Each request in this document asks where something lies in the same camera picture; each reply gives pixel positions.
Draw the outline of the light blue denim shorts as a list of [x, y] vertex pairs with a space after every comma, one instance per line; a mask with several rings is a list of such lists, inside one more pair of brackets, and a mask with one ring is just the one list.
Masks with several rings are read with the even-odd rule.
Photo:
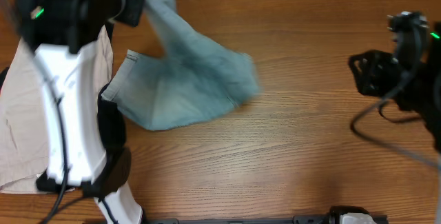
[[258, 96], [253, 59], [195, 31], [178, 15], [176, 0], [145, 0], [164, 49], [161, 59], [128, 51], [105, 100], [146, 130], [210, 121]]

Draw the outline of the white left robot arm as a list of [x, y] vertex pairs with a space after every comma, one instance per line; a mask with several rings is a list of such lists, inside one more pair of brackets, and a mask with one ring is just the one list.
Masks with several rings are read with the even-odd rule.
[[17, 30], [43, 79], [49, 163], [39, 190], [63, 198], [78, 188], [108, 223], [146, 223], [127, 183], [132, 162], [123, 142], [104, 146], [93, 88], [99, 35], [111, 21], [135, 27], [144, 0], [16, 0]]

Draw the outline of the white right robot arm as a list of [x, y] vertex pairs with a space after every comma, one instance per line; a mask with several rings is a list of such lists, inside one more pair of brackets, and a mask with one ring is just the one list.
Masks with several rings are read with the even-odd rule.
[[348, 66], [359, 93], [373, 96], [378, 101], [365, 108], [349, 125], [360, 139], [401, 154], [436, 171], [440, 160], [428, 159], [394, 143], [384, 141], [357, 129], [357, 124], [368, 113], [395, 102], [401, 111], [415, 112], [406, 119], [394, 119], [394, 124], [423, 121], [434, 138], [434, 148], [440, 150], [440, 23], [431, 30], [421, 12], [403, 11], [389, 16], [388, 29], [393, 33], [396, 48], [392, 53], [368, 50], [349, 57]]

